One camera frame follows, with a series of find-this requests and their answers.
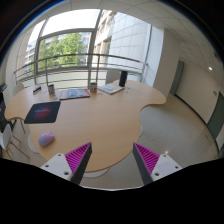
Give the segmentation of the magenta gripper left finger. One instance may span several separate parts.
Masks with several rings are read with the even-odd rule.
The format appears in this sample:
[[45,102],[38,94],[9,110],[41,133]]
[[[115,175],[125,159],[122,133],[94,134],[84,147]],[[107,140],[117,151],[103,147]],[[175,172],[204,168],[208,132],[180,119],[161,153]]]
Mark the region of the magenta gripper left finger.
[[72,151],[57,153],[41,168],[76,185],[79,185],[92,154],[92,143],[86,143]]

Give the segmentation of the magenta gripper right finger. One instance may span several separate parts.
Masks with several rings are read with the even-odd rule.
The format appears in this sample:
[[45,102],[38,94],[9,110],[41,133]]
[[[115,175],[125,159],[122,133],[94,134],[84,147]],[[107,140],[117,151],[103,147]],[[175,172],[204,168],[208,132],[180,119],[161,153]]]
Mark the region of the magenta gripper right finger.
[[168,154],[159,155],[138,143],[133,144],[133,155],[144,185],[182,169]]

